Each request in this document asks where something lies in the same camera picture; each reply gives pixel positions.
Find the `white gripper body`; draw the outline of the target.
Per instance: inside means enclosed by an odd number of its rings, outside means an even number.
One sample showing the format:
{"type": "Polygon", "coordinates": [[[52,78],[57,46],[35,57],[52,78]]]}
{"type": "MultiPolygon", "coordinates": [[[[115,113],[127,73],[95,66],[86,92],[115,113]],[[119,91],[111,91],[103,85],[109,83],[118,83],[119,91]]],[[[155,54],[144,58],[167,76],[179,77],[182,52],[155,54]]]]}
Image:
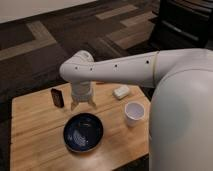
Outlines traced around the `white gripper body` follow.
{"type": "Polygon", "coordinates": [[[73,83],[71,97],[77,102],[88,102],[92,98],[92,85],[90,82],[73,83]]]}

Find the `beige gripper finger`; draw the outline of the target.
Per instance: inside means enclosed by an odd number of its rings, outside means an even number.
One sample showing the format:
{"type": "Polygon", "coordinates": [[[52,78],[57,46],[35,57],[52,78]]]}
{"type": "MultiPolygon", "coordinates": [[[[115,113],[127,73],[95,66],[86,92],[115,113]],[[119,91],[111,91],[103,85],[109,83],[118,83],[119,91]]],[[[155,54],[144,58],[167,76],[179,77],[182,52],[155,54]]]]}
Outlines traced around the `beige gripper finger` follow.
{"type": "Polygon", "coordinates": [[[73,111],[78,106],[78,102],[73,101],[71,103],[71,111],[73,111]]]}
{"type": "Polygon", "coordinates": [[[94,101],[88,101],[88,104],[89,104],[90,106],[92,106],[93,108],[97,108],[97,106],[96,106],[96,104],[95,104],[94,101]]]}

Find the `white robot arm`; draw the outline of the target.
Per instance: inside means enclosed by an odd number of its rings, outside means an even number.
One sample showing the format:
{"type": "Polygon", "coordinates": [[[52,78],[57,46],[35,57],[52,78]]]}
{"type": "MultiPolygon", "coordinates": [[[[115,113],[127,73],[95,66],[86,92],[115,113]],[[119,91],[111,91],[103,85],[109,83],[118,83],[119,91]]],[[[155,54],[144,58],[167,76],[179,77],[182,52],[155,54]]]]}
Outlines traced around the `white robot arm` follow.
{"type": "Polygon", "coordinates": [[[96,62],[80,50],[59,69],[81,97],[84,82],[152,87],[150,171],[213,171],[213,50],[160,50],[96,62]]]}

